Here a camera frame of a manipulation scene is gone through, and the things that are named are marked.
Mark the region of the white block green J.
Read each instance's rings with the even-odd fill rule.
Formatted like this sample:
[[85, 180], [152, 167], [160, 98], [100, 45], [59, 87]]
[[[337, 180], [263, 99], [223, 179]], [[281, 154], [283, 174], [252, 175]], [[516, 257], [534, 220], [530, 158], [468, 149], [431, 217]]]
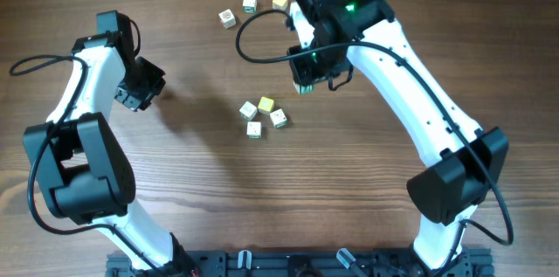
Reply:
[[246, 135], [252, 139], [259, 139], [262, 135], [262, 124], [259, 121], [248, 121]]

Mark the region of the white block green V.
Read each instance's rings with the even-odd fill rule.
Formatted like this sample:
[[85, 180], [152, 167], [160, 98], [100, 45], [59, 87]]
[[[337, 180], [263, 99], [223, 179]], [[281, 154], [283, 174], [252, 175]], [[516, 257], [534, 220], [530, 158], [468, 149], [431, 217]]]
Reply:
[[271, 112], [270, 119], [275, 128], [281, 128], [287, 125], [287, 117], [281, 108]]

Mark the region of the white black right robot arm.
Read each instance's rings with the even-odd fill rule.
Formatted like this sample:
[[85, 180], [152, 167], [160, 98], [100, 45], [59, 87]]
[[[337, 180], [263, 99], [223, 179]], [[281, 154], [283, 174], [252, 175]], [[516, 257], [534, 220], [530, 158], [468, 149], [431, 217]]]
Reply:
[[498, 180], [508, 141], [464, 113], [413, 51], [386, 0], [293, 0], [299, 44], [288, 51], [299, 93], [330, 90], [362, 73], [411, 137], [425, 169], [406, 188], [421, 220], [408, 270], [442, 276], [466, 262], [461, 240]]

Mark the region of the plain white picture block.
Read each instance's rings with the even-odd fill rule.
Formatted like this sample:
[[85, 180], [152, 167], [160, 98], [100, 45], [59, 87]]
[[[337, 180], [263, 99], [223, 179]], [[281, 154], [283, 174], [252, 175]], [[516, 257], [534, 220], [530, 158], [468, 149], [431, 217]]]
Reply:
[[246, 101], [239, 109], [239, 112], [243, 118], [248, 121], [252, 121], [258, 113], [258, 108], [254, 106], [250, 101]]

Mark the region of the yellow top letter block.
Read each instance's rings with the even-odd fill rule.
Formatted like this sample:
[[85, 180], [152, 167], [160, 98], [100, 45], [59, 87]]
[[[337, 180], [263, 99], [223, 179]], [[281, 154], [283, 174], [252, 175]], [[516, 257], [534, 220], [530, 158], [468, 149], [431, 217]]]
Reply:
[[274, 109], [274, 104], [273, 99], [262, 96], [258, 104], [258, 111], [261, 114], [270, 114]]

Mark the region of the white block red side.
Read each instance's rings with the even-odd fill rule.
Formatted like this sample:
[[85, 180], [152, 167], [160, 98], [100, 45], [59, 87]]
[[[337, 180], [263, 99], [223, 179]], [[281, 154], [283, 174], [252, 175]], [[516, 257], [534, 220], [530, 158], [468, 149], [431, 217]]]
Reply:
[[303, 86], [303, 85], [298, 84], [298, 83], [293, 83], [293, 86], [294, 86], [296, 92], [299, 95], [309, 94], [309, 93], [312, 93], [313, 90], [314, 90], [314, 85]]

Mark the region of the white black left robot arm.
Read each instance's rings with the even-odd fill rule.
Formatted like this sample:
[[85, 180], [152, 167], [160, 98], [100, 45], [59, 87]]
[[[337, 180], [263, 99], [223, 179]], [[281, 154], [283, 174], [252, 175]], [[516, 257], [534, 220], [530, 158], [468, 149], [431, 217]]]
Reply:
[[69, 55], [37, 57], [41, 67], [68, 61], [73, 69], [45, 123], [24, 131], [31, 216], [57, 235], [103, 233], [127, 255], [129, 276], [198, 276], [197, 263], [136, 199], [132, 166], [108, 124], [115, 101], [147, 109], [165, 73], [140, 56], [134, 20], [111, 10], [97, 14], [96, 24], [96, 34], [77, 39]]

